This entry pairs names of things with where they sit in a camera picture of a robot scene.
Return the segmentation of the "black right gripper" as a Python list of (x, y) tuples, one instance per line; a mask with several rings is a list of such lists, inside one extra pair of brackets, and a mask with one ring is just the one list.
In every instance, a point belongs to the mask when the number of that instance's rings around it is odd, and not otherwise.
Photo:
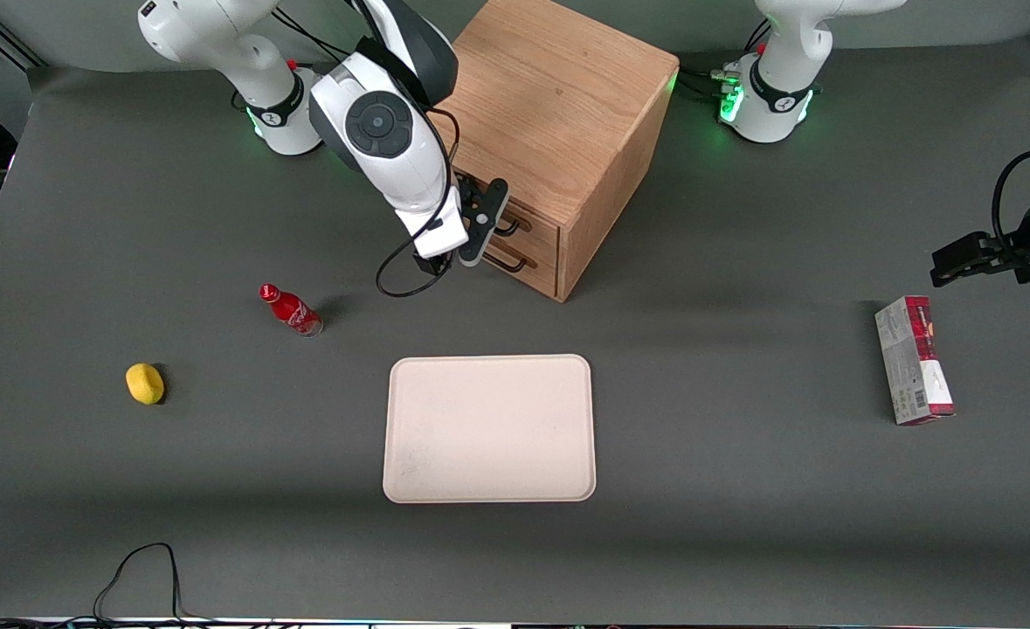
[[(456, 188), (458, 188), (458, 194), (461, 199), (462, 204), (481, 204), (484, 199), (487, 198), (487, 185), (481, 183), (479, 179), (474, 178), (464, 172), (455, 172), (456, 178)], [(510, 238), (522, 228), (522, 221), (518, 218), (511, 219), (510, 224), (506, 228), (497, 228), (499, 238)]]

